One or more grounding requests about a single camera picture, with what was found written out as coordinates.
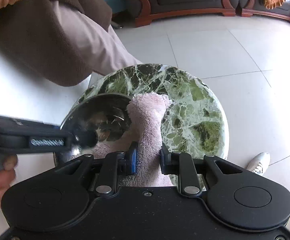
round marble table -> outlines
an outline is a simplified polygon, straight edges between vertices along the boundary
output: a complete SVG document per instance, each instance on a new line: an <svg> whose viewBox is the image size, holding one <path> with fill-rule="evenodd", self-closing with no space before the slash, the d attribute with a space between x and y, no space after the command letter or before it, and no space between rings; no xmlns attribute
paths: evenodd
<svg viewBox="0 0 290 240"><path fill-rule="evenodd" d="M156 92L173 100L161 125L162 140L169 151L182 151L193 158L205 154L227 158L228 124L223 108L201 80L176 67L140 64L113 72L88 88L75 103L101 93Z"/></svg>

screw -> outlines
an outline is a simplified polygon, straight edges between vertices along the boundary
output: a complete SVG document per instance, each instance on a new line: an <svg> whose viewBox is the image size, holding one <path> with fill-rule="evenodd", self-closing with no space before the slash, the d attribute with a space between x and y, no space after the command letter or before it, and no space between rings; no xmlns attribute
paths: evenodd
<svg viewBox="0 0 290 240"><path fill-rule="evenodd" d="M101 185L96 188L96 191L101 194L108 194L112 191L112 188L107 185Z"/></svg>
<svg viewBox="0 0 290 240"><path fill-rule="evenodd" d="M195 186L187 186L184 188L184 191L187 195L194 195L194 194L199 193L200 190L198 187L195 187Z"/></svg>
<svg viewBox="0 0 290 240"><path fill-rule="evenodd" d="M144 193L144 196L145 196L145 197L151 197L151 196L152 196L152 193L150 193L150 192L145 192L145 193Z"/></svg>

pink towel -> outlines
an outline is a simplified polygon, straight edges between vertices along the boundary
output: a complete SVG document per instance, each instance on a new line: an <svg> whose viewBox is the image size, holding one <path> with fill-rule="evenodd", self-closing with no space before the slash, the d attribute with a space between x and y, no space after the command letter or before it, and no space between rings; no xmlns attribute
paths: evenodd
<svg viewBox="0 0 290 240"><path fill-rule="evenodd" d="M172 101L167 95L154 92L136 94L127 106L132 124L128 131L115 142L99 142L92 154L95 158L104 158L114 151L128 150L132 141L138 141L137 174L123 178L122 186L162 187L173 186L169 176L160 171L159 150L162 146L161 120Z"/></svg>

brown coat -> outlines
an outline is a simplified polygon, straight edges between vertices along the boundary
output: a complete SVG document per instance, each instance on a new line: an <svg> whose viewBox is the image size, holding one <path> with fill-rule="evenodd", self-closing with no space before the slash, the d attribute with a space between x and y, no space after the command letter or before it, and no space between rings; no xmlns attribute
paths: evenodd
<svg viewBox="0 0 290 240"><path fill-rule="evenodd" d="M104 0L59 0L108 30L112 11ZM0 9L0 45L27 67L61 86L91 74L63 32L49 0L22 0Z"/></svg>

shoelace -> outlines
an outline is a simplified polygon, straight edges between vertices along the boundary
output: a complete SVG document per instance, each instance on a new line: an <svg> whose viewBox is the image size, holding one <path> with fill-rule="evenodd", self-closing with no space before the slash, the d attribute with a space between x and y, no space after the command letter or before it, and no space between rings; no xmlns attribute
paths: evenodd
<svg viewBox="0 0 290 240"><path fill-rule="evenodd" d="M259 175L259 174L263 173L263 170L264 170L263 165L261 163L259 163L256 166L256 168L253 170L253 172Z"/></svg>

